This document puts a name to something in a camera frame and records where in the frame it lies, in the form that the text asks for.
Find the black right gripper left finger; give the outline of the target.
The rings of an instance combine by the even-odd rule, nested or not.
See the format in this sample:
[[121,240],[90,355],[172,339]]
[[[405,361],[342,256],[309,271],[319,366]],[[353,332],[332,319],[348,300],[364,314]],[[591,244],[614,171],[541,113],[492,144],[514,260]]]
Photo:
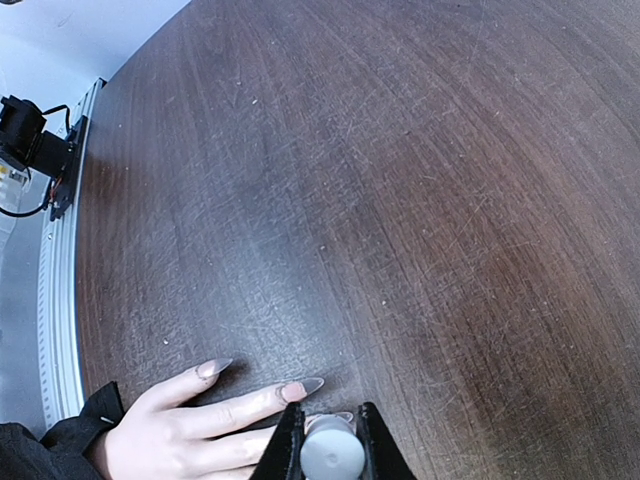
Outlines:
[[300,453],[305,440],[305,412],[299,402],[287,405],[250,480],[301,480]]

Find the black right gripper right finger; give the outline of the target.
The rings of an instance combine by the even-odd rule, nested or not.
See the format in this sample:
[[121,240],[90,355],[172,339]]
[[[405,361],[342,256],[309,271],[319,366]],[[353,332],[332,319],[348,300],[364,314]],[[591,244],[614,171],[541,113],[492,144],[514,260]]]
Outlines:
[[372,402],[358,407],[357,437],[364,447],[362,479],[415,480],[378,408]]

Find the white nail polish cap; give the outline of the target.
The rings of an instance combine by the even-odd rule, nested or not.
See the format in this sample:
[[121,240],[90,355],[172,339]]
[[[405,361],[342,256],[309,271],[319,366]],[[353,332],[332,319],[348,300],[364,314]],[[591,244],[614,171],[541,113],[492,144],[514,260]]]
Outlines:
[[307,426],[300,451],[303,475],[311,480],[356,480],[365,466],[365,453],[352,425],[353,415],[342,412],[314,417]]

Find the black sleeved forearm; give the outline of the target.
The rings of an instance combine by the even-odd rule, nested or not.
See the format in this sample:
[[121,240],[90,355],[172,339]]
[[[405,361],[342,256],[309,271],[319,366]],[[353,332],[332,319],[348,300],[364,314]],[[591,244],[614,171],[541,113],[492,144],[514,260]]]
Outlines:
[[3,479],[99,479],[87,452],[125,414],[118,386],[94,392],[77,416],[57,422],[38,439],[19,423],[1,425]]

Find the mannequin hand with long nails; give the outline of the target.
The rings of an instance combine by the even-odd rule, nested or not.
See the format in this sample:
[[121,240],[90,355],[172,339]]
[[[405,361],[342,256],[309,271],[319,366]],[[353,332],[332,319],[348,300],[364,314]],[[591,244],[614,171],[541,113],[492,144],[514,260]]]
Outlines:
[[320,390],[309,377],[276,383],[204,406],[188,401],[206,392],[231,365],[209,360],[143,393],[123,419],[87,452],[104,479],[247,479],[275,430],[256,423]]

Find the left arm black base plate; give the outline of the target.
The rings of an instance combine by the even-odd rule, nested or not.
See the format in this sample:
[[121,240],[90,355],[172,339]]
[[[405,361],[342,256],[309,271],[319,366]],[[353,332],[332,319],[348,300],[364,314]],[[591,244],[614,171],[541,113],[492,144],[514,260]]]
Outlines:
[[61,219],[75,201],[89,124],[89,118],[81,115],[64,139],[64,165],[50,191],[51,221]]

